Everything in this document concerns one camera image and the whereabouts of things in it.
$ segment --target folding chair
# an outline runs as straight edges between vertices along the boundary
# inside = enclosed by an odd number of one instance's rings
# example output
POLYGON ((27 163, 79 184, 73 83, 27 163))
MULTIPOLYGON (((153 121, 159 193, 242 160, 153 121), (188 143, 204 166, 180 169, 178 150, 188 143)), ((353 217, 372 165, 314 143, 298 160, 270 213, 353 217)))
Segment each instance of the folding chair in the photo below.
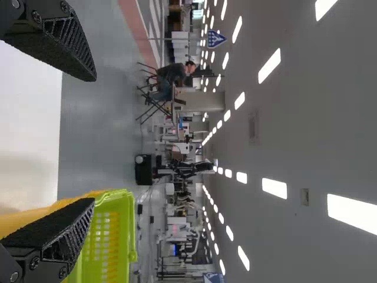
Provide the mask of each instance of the folding chair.
POLYGON ((147 70, 145 70, 145 69, 141 69, 141 70, 140 70, 140 71, 145 72, 145 73, 147 73, 147 74, 150 75, 150 76, 147 77, 147 79, 146 79, 146 82, 147 82, 148 85, 150 85, 150 83, 149 83, 149 80, 150 80, 150 79, 155 79, 155 80, 157 81, 157 77, 158 77, 158 75, 157 75, 157 69, 156 69, 156 68, 154 68, 154 67, 152 67, 152 66, 149 66, 149 65, 146 65, 146 64, 143 64, 143 63, 140 63, 140 62, 137 62, 137 64, 142 65, 142 66, 145 66, 145 67, 150 68, 150 69, 152 69, 152 70, 155 71, 155 73, 152 73, 152 72, 147 71, 147 70))
POLYGON ((165 106, 166 102, 167 101, 164 101, 164 103, 162 105, 159 105, 158 101, 155 101, 153 100, 151 97, 148 96, 148 94, 143 90, 143 88, 140 88, 140 87, 137 87, 138 90, 141 91, 141 95, 149 102, 152 104, 152 106, 147 110, 145 111, 142 115, 140 115, 139 117, 136 118, 136 121, 137 120, 142 120, 140 124, 144 124, 150 117, 152 117, 154 115, 154 113, 156 113, 157 111, 161 111, 164 115, 166 116, 171 116, 172 114, 167 111, 166 109, 164 109, 163 107, 165 106), (145 120, 143 120, 143 116, 145 116, 149 111, 151 111, 154 107, 156 107, 156 109, 147 116, 147 118, 145 120))

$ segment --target ceiling light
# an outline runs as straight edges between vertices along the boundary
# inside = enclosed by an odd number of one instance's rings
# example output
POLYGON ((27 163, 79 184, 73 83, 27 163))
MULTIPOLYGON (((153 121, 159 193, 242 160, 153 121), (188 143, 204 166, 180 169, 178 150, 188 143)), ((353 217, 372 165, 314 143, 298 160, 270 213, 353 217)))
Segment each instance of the ceiling light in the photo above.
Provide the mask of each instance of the ceiling light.
POLYGON ((338 0, 317 0, 316 1, 316 19, 319 21, 338 0))
POLYGON ((210 24, 211 29, 213 28, 213 22, 214 22, 214 15, 212 15, 212 17, 211 17, 211 24, 210 24))
POLYGON ((229 239, 231 241, 233 241, 234 240, 234 235, 233 235, 233 232, 232 232, 232 230, 230 229, 229 226, 226 226, 226 233, 228 234, 229 239))
POLYGON ((236 27, 234 28, 234 31, 233 31, 233 36, 232 36, 232 42, 233 42, 233 43, 236 42, 237 37, 238 37, 238 33, 240 32, 241 27, 242 27, 242 16, 240 16, 240 17, 238 18, 238 21, 237 21, 236 27))
POLYGON ((232 170, 225 169, 225 176, 228 177, 228 178, 232 178, 232 170))
POLYGON ((224 0, 223 9, 221 10, 221 20, 224 21, 225 12, 226 12, 226 6, 228 5, 228 1, 224 0))
POLYGON ((240 108, 240 106, 245 102, 245 92, 241 93, 240 96, 234 102, 234 109, 240 108))
POLYGON ((217 246, 216 243, 214 243, 214 251, 215 251, 216 255, 219 255, 219 247, 217 246))
POLYGON ((224 122, 226 122, 227 120, 229 120, 230 118, 230 110, 226 111, 225 114, 224 114, 224 122))
POLYGON ((238 246, 238 256, 240 257, 243 265, 245 266, 247 271, 250 271, 250 261, 247 258, 246 254, 244 253, 243 249, 238 246))
POLYGON ((263 178, 262 189, 267 193, 287 199, 287 184, 283 182, 263 178))
POLYGON ((247 174, 242 172, 237 172, 236 179, 240 183, 247 184, 247 174))
POLYGON ((224 266, 224 263, 223 263, 222 260, 220 260, 220 268, 221 268, 221 272, 223 273, 223 275, 225 275, 225 266, 224 266))
POLYGON ((280 64, 280 48, 278 48, 267 63, 260 69, 258 72, 258 82, 261 84, 271 73, 272 71, 280 64))
POLYGON ((219 213, 219 220, 221 224, 224 224, 224 216, 221 213, 219 213))
POLYGON ((224 61, 223 61, 223 70, 225 70, 226 64, 228 64, 228 60, 229 60, 229 52, 226 52, 224 61))
POLYGON ((219 86, 220 82, 221 82, 221 74, 219 74, 219 75, 217 76, 217 79, 216 79, 216 87, 219 86))
POLYGON ((376 205, 328 194, 328 215, 338 221, 377 235, 376 205))

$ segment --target green basket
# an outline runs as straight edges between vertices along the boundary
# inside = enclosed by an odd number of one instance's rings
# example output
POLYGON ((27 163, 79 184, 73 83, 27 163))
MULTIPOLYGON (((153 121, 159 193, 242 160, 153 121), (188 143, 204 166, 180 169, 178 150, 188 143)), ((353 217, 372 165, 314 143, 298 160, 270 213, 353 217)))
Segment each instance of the green basket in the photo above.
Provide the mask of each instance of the green basket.
POLYGON ((137 261, 134 196, 125 189, 93 193, 95 209, 81 255, 65 283, 128 283, 137 261))

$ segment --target sign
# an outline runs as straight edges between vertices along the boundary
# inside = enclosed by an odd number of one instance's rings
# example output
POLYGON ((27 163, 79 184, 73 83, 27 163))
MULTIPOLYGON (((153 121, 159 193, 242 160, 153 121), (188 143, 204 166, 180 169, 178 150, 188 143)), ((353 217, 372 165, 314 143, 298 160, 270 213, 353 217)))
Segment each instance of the sign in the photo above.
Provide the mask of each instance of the sign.
POLYGON ((216 31, 208 31, 208 48, 216 48, 227 40, 228 39, 226 37, 218 34, 216 31))
POLYGON ((219 273, 204 273, 204 283, 225 283, 224 275, 219 273))

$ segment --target person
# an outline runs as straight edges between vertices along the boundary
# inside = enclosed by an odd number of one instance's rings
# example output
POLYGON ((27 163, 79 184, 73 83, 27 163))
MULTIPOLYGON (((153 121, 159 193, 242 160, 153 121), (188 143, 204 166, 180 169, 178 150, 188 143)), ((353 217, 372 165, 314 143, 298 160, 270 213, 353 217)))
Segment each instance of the person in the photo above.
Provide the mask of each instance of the person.
POLYGON ((170 84, 176 81, 183 82, 186 77, 196 70, 196 65, 192 61, 187 61, 185 65, 182 63, 173 63, 168 66, 159 68, 157 76, 165 78, 170 84))
POLYGON ((157 70, 158 91, 150 94, 150 97, 156 101, 171 101, 172 84, 178 82, 179 86, 183 86, 185 78, 195 72, 196 65, 192 61, 170 64, 157 70))

